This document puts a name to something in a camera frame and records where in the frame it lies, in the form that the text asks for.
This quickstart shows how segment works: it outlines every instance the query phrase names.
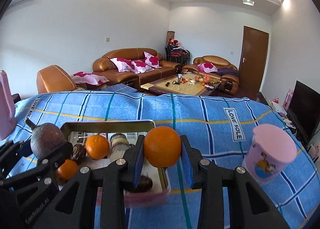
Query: wooden door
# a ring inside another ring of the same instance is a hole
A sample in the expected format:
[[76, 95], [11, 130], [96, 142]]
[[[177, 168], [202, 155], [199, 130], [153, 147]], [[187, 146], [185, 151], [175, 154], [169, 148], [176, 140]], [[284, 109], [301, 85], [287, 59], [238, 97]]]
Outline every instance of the wooden door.
[[258, 93], [266, 66], [269, 34], [244, 26], [239, 66], [240, 87]]

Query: wooden floor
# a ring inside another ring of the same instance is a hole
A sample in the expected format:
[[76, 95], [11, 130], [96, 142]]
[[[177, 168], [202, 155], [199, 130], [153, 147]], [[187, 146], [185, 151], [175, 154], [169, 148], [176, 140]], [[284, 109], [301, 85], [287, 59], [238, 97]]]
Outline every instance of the wooden floor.
[[238, 92], [233, 96], [233, 95], [229, 95], [226, 93], [223, 93], [221, 91], [218, 92], [218, 95], [220, 97], [225, 97], [225, 98], [243, 98], [243, 97], [248, 97], [249, 99], [253, 100], [253, 101], [258, 101], [261, 103], [264, 103], [264, 99], [263, 96], [260, 94], [257, 94], [255, 92], [243, 89], [241, 87], [239, 87]]

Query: tv screen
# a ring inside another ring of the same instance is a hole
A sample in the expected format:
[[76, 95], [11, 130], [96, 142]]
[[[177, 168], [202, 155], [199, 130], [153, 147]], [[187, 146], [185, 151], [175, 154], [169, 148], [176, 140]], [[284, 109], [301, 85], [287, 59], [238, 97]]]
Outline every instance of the tv screen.
[[319, 124], [320, 94], [297, 81], [288, 108], [288, 114], [293, 122], [303, 129], [302, 134], [309, 142]]

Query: coffee table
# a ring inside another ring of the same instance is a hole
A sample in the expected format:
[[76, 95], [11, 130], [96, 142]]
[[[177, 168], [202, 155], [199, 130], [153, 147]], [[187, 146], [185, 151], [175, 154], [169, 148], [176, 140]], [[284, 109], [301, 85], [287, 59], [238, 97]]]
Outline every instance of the coffee table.
[[[192, 73], [183, 74], [183, 78], [194, 78], [197, 76]], [[186, 95], [202, 95], [202, 96], [217, 96], [219, 91], [220, 82], [215, 83], [211, 86], [214, 89], [209, 89], [205, 86], [202, 86], [199, 82], [195, 85], [190, 85], [189, 83], [180, 83], [179, 85], [172, 84], [173, 81], [177, 81], [178, 74], [171, 75], [166, 78], [159, 79], [154, 82], [146, 83], [141, 85], [142, 90], [148, 91], [148, 93], [152, 93], [154, 95], [162, 95], [166, 93], [174, 93], [174, 94], [186, 94]]]

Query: leather armchair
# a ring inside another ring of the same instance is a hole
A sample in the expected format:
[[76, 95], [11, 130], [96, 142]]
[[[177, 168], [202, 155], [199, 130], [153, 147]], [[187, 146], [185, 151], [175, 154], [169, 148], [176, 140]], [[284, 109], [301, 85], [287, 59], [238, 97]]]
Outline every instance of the leather armchair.
[[[182, 68], [182, 72], [192, 72], [194, 74], [199, 74], [200, 76], [203, 76], [204, 74], [207, 74], [205, 72], [199, 71], [199, 68], [197, 65], [203, 64], [203, 63], [212, 63], [214, 64], [217, 68], [233, 68], [235, 70], [238, 70], [237, 67], [233, 64], [231, 64], [229, 61], [226, 59], [223, 59], [221, 57], [215, 56], [215, 55], [205, 55], [203, 57], [197, 57], [193, 60], [192, 65], [185, 65]], [[235, 95], [239, 89], [239, 78], [231, 75], [231, 74], [224, 74], [222, 76], [217, 75], [215, 73], [208, 73], [210, 76], [213, 78], [217, 78], [218, 80], [221, 81], [220, 84], [220, 91], [230, 93], [232, 95]]]
[[73, 91], [78, 89], [70, 75], [68, 75], [58, 65], [50, 65], [40, 70], [37, 73], [36, 82], [39, 94], [59, 91]]
[[[159, 59], [161, 68], [156, 68], [153, 71], [143, 74], [134, 74], [131, 72], [119, 73], [117, 67], [110, 60], [112, 58], [124, 58], [127, 60], [141, 60], [144, 62], [144, 52], [156, 56]], [[181, 72], [181, 64], [164, 61], [160, 53], [150, 48], [126, 48], [106, 53], [101, 58], [95, 60], [92, 69], [93, 74], [107, 77], [111, 85], [124, 83], [139, 90], [140, 85], [142, 84]]]

